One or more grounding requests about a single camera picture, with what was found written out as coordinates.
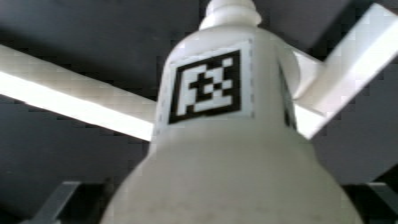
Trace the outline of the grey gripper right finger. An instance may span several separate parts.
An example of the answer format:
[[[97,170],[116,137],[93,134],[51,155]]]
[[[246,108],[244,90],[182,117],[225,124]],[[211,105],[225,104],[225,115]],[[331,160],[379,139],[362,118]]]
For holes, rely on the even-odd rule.
[[[365,224],[398,224],[398,192],[385,182],[346,185]]]

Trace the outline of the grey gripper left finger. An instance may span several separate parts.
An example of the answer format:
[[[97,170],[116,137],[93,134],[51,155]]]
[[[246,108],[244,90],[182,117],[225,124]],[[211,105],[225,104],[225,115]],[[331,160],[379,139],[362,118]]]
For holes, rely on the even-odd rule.
[[[100,224],[109,197],[106,183],[65,181],[35,217],[20,224]]]

